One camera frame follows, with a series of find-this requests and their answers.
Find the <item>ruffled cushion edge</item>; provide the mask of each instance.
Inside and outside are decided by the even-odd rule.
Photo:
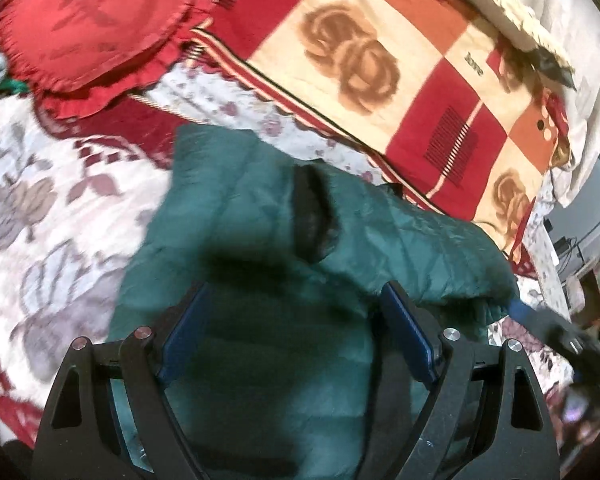
[[[103,63],[106,67],[106,72],[103,75],[78,84],[74,80],[69,81],[57,75],[39,70],[32,66],[28,60],[24,59],[24,56],[21,55],[21,49],[10,35],[13,7],[16,3],[17,0],[0,0],[0,50],[7,56],[10,74],[14,78],[26,81],[35,94],[41,94],[43,97],[47,93],[58,95],[55,99],[51,99],[49,104],[54,103],[56,100],[72,100],[70,97],[71,92],[80,94],[80,98],[73,100],[85,102],[85,104],[88,104],[87,101],[90,100],[88,95],[92,93],[94,98],[97,97],[97,100],[100,102],[107,99],[106,95],[111,95],[108,100],[110,101],[111,98],[134,86],[144,86],[154,83],[164,73],[164,67],[170,66],[178,59],[181,52],[179,47],[190,38],[190,36],[187,37],[186,32],[202,22],[212,8],[211,0],[185,0],[174,11],[160,33],[151,34],[145,37],[143,41],[139,41],[139,46],[130,59],[123,62],[110,61],[108,63],[110,66],[107,66],[107,63]],[[151,51],[154,54],[149,56],[147,63],[144,66],[138,66],[138,59],[146,59],[146,53]],[[135,67],[137,73],[129,73],[129,67]],[[157,75],[160,68],[162,68],[162,73]],[[119,80],[107,78],[108,72],[120,72],[121,70],[125,75]],[[108,84],[92,92],[96,89],[97,83],[101,79],[108,79]],[[65,107],[57,104],[51,110],[53,111],[55,108]],[[69,106],[68,108],[80,109],[80,106]]]
[[[564,47],[521,0],[468,0],[517,49],[531,52],[542,46],[551,52],[561,68],[573,73],[574,68]]]

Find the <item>floral bedsheet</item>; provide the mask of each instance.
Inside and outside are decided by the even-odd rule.
[[[177,66],[146,97],[382,183],[365,155],[299,128],[220,75]],[[31,98],[0,99],[0,418],[30,445],[66,348],[77,335],[106,337],[126,263],[169,185],[168,170],[114,137],[54,138]],[[98,158],[86,164],[95,148]],[[538,282],[524,280],[523,299],[538,305]],[[522,327],[505,319],[490,329],[494,344],[512,336],[530,353],[545,391],[569,381],[568,367]]]

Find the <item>green jacket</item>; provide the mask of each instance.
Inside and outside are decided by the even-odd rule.
[[[307,164],[336,226],[312,264],[294,236],[296,166]],[[383,188],[294,160],[252,132],[178,131],[171,189],[126,271],[109,339],[151,325],[193,280],[212,285],[206,336],[167,394],[214,480],[355,476],[368,438],[370,318],[388,280],[473,337],[517,294],[479,228]],[[137,457],[124,391],[115,391]]]

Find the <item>red ruffle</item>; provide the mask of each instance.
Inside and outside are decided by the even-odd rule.
[[[85,117],[102,110],[112,99],[158,81],[182,54],[190,30],[209,15],[212,0],[183,0],[160,30],[138,38],[131,52],[106,59],[90,75],[63,78],[33,65],[13,38],[11,27],[22,0],[0,1],[0,49],[11,75],[26,81],[43,106],[58,118]]]

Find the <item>checkered blanket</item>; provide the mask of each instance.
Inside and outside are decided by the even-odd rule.
[[[214,0],[192,61],[364,151],[507,254],[568,129],[528,57],[463,0]]]

